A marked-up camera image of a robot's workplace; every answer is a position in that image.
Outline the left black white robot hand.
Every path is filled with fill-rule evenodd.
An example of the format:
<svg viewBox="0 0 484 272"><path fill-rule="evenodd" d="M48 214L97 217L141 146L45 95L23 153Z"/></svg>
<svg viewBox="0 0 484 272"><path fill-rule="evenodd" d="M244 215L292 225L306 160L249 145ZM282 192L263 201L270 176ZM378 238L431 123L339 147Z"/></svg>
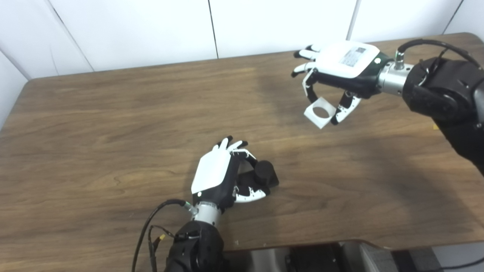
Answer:
<svg viewBox="0 0 484 272"><path fill-rule="evenodd" d="M232 136L223 138L199 160L191 185L195 205L209 202L225 211L235 203L253 202L271 194L270 186L261 184L263 178L257 173L264 168L263 162L247 150L247 141L232 140Z"/></svg>

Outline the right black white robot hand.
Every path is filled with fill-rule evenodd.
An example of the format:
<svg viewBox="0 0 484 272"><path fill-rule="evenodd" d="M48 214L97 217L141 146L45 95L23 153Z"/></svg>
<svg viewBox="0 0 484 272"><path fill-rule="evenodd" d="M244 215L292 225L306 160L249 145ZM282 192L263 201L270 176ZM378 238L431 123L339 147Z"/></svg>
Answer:
<svg viewBox="0 0 484 272"><path fill-rule="evenodd" d="M346 119L361 100L380 94L380 73L393 61L374 45L352 41L309 45L295 51L294 57L307 60L295 67L291 76L294 78L304 74L301 84L311 103L318 100L313 89L316 83L343 90L340 102L331 114L330 122L333 125Z"/></svg>

